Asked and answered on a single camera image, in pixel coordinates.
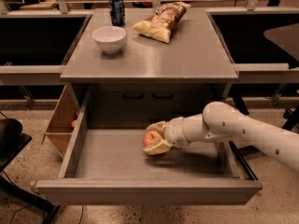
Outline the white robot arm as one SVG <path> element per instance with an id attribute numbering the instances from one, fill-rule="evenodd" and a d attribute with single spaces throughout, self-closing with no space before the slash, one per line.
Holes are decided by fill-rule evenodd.
<path id="1" fill-rule="evenodd" d="M 253 144 L 267 156 L 299 171 L 299 134 L 252 119 L 223 102 L 212 102 L 202 113 L 160 121 L 147 127 L 143 151 L 158 155 L 195 142 L 221 142 L 231 136 Z"/>

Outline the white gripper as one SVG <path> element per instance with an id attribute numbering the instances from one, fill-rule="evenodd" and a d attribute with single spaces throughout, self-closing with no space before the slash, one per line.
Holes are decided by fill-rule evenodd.
<path id="1" fill-rule="evenodd" d="M 143 151 L 150 156 L 168 152 L 171 147 L 186 147 L 190 144 L 183 132 L 183 117 L 171 119 L 168 122 L 159 121 L 149 125 L 147 131 L 157 131 L 164 135 L 143 148 Z"/>

